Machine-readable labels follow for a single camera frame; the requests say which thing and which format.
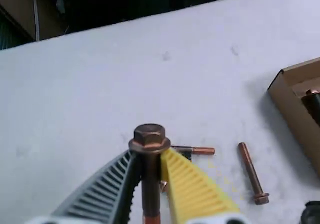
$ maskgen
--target bolt thread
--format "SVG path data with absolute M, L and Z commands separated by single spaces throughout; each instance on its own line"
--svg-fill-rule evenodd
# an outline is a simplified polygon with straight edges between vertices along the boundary
M 241 151 L 241 155 L 242 155 L 243 160 L 246 163 L 252 164 L 253 162 L 252 162 L 251 156 L 249 154 L 246 143 L 244 143 L 244 142 L 239 143 L 239 149 Z

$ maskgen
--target ribbed gripper pad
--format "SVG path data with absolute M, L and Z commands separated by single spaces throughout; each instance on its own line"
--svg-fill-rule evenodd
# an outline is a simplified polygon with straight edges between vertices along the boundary
M 85 181 L 53 215 L 127 224 L 133 192 L 140 179 L 140 157 L 126 151 Z
M 161 179 L 168 181 L 172 223 L 185 224 L 193 218 L 239 212 L 204 172 L 175 150 L 162 153 L 161 169 Z

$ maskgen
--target white cable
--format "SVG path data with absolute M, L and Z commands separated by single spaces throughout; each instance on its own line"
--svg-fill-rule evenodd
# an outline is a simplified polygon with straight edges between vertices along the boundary
M 33 12 L 34 12 L 34 23 L 35 23 L 35 40 L 40 41 L 40 28 L 39 28 L 39 13 L 37 0 L 33 0 Z

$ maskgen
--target black object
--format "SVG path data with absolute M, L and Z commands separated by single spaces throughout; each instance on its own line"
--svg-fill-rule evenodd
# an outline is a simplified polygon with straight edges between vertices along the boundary
M 181 154 L 182 154 L 185 158 L 187 158 L 189 161 L 192 162 L 192 152 L 190 152 L 190 151 L 184 151 L 184 152 L 181 152 Z
M 301 215 L 301 224 L 320 223 L 320 201 L 310 201 L 305 204 L 305 210 Z
M 320 125 L 320 92 L 308 90 L 302 102 L 316 123 Z

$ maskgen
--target brown cardboard box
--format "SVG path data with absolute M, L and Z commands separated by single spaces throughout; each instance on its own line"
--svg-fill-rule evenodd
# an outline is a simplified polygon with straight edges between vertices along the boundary
M 34 0 L 0 0 L 1 10 L 25 31 L 36 38 Z M 40 40 L 63 35 L 66 24 L 59 19 L 58 12 L 48 0 L 37 0 Z
M 320 176 L 320 126 L 301 101 L 309 89 L 320 89 L 320 58 L 281 70 L 268 91 Z

